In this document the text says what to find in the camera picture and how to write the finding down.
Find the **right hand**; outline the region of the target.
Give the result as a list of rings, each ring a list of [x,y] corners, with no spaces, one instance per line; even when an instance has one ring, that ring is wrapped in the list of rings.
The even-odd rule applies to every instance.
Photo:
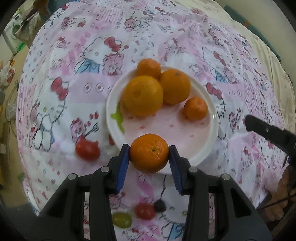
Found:
[[[275,202],[281,201],[287,198],[290,194],[295,194],[295,189],[289,190],[288,184],[290,182],[290,166],[288,166],[282,174],[282,178],[279,180],[276,191],[272,194],[270,202],[267,205],[271,205]],[[268,221],[281,220],[284,216],[284,208],[288,205],[288,200],[282,201],[273,206],[265,208],[265,214]]]

